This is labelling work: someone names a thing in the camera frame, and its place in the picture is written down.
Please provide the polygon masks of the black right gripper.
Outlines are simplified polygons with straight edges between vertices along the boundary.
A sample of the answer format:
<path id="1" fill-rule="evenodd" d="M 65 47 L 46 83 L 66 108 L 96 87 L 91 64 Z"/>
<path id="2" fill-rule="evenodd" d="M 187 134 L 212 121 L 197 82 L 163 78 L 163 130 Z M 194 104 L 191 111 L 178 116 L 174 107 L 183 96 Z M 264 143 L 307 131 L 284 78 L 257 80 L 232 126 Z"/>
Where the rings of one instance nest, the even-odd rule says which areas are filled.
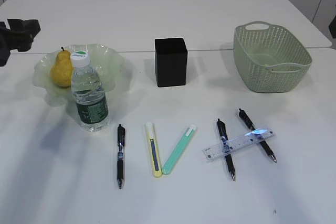
<path id="1" fill-rule="evenodd" d="M 329 24 L 329 32 L 332 38 L 336 38 L 336 17 L 334 17 L 334 19 Z"/>

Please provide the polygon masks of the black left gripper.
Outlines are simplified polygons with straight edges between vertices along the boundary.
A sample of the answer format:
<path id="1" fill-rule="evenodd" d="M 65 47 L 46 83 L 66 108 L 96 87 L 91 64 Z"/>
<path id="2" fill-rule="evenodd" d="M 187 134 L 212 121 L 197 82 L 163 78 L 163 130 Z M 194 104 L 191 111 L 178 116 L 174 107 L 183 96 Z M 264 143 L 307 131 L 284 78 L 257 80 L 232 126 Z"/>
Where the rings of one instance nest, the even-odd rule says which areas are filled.
<path id="1" fill-rule="evenodd" d="M 1 22 L 1 67 L 5 66 L 12 50 L 27 52 L 40 32 L 37 19 L 8 19 L 9 28 Z"/>

